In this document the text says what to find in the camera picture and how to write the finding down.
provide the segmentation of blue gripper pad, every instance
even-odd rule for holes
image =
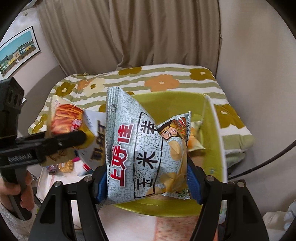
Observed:
[[[107,172],[104,173],[98,187],[96,199],[101,203],[107,197]]]
[[[202,194],[200,183],[196,179],[191,167],[187,165],[187,186],[190,190],[190,194],[197,201],[197,203],[202,203]]]

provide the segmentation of chip bag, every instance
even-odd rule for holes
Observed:
[[[68,173],[68,172],[72,172],[74,169],[74,162],[67,161],[67,162],[63,162],[63,163],[59,163],[59,170],[62,173]]]
[[[172,120],[170,124],[176,125],[177,134],[169,136],[162,132],[168,137],[167,142],[147,111],[119,87],[108,88],[106,111],[108,193],[104,204],[129,202],[187,187],[189,129],[177,127],[178,123]]]
[[[187,145],[187,151],[195,151],[195,150],[205,150],[203,145],[199,141],[199,128],[200,128],[201,122],[200,121],[195,121],[191,122],[191,131],[190,131],[190,136],[188,140],[188,145]]]
[[[49,108],[47,126],[46,138],[77,130],[83,131],[87,138],[80,146],[60,150],[47,156],[42,166],[64,163],[76,158],[75,149],[78,150],[81,160],[93,170],[103,165],[105,161],[105,113],[83,110],[54,95]]]
[[[186,144],[189,141],[190,132],[190,119],[191,113],[185,113],[182,115],[176,115],[167,121],[161,123],[157,127],[159,134],[166,140],[171,148],[171,156],[174,160],[177,160],[182,156],[182,162],[187,165]],[[167,177],[165,183],[169,182],[170,178]],[[190,199],[190,195],[187,186],[183,185],[181,189],[172,191],[166,189],[163,193],[164,196],[170,196],[179,199]]]

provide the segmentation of bed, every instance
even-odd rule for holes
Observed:
[[[218,115],[228,167],[241,161],[244,151],[253,145],[252,134],[229,104],[211,71],[201,66],[182,64],[146,65],[97,75],[70,75],[52,88],[43,109],[29,127],[29,134],[47,129],[47,113],[53,95],[81,108],[104,112],[107,88],[111,86],[119,86],[130,95],[155,91],[184,91],[208,95]]]

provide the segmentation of picture frame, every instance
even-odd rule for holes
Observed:
[[[10,77],[21,65],[40,52],[33,26],[0,46],[0,80]]]

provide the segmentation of yellow-green bowl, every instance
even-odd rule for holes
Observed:
[[[216,113],[208,97],[198,93],[175,91],[153,92],[132,97],[154,118],[156,124],[188,111],[192,112],[191,121],[199,121],[205,108],[204,122],[200,128],[203,136],[202,144],[206,148],[202,168],[207,175],[211,174],[220,181],[225,179]],[[196,216],[201,211],[201,205],[190,199],[162,200],[148,197],[116,206],[136,213],[162,217]]]

